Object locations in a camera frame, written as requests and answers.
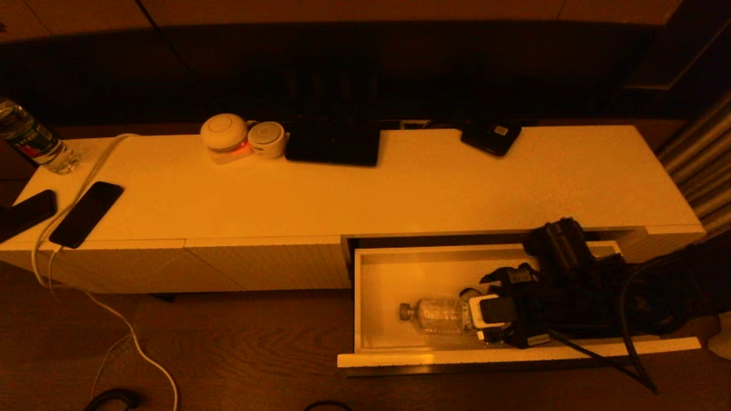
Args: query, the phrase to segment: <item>dark wall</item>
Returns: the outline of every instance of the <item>dark wall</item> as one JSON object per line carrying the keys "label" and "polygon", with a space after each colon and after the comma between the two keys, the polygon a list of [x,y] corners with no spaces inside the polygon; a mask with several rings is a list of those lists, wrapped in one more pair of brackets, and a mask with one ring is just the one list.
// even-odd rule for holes
{"label": "dark wall", "polygon": [[49,124],[300,114],[600,116],[658,28],[568,22],[165,29],[0,45],[0,93]]}
{"label": "dark wall", "polygon": [[694,118],[731,89],[731,2],[685,0],[613,102],[617,116]]}

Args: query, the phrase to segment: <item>open drawer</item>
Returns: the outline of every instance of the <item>open drawer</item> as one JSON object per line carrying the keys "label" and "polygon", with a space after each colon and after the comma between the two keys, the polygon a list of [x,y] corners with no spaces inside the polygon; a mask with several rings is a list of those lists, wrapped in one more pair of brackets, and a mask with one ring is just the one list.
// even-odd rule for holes
{"label": "open drawer", "polygon": [[[619,252],[614,241],[590,242],[597,257]],[[500,267],[537,260],[521,244],[434,246],[355,251],[355,341],[352,354],[338,356],[350,375],[419,374],[500,369],[535,369],[594,364],[586,355],[550,342],[527,350],[487,348],[474,334],[430,336],[398,318],[400,303],[456,297],[465,287]],[[639,354],[700,348],[694,337],[634,339]],[[622,357],[621,339],[581,340],[590,350]]]}

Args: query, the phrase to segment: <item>cabinet door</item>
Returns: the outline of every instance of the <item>cabinet door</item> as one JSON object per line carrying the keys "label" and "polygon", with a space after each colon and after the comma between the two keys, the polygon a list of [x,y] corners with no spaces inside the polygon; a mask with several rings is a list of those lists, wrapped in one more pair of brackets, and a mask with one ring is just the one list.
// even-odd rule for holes
{"label": "cabinet door", "polygon": [[56,261],[81,268],[102,293],[243,291],[239,284],[175,241],[91,241]]}
{"label": "cabinet door", "polygon": [[[38,253],[38,268],[41,275],[48,276],[48,258],[50,250],[41,250]],[[27,250],[3,250],[0,252],[0,261],[4,261],[10,265],[23,268],[33,275],[33,265],[31,264],[31,252]],[[64,284],[81,287],[84,290],[93,293],[108,292],[108,285],[100,281],[97,276],[87,272],[83,268],[77,267],[67,261],[61,261],[56,258],[53,260],[53,280]]]}
{"label": "cabinet door", "polygon": [[339,236],[188,240],[186,249],[247,290],[350,288]]}

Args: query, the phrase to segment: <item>curtain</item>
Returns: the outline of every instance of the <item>curtain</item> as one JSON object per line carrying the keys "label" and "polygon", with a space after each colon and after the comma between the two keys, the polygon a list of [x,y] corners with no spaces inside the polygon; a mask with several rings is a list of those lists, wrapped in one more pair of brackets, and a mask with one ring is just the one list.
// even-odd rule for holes
{"label": "curtain", "polygon": [[658,158],[709,236],[731,227],[731,93],[664,146]]}

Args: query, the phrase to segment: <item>black coiled cord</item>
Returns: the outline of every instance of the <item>black coiled cord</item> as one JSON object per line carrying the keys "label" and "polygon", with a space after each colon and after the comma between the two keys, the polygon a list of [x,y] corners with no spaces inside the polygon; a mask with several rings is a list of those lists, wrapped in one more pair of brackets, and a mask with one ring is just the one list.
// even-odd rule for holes
{"label": "black coiled cord", "polygon": [[305,408],[305,411],[310,411],[310,410],[314,409],[315,407],[321,407],[321,406],[325,406],[325,405],[333,405],[335,407],[340,407],[341,409],[343,409],[345,411],[353,411],[353,409],[351,407],[348,407],[348,404],[344,404],[344,403],[339,402],[339,401],[318,401],[318,402],[313,402],[312,404],[308,405],[307,408]]}
{"label": "black coiled cord", "polygon": [[108,390],[99,394],[98,396],[95,396],[94,399],[92,399],[91,402],[84,408],[84,411],[97,411],[102,405],[115,399],[118,399],[124,404],[127,404],[128,410],[137,408],[142,401],[139,394],[130,390]]}

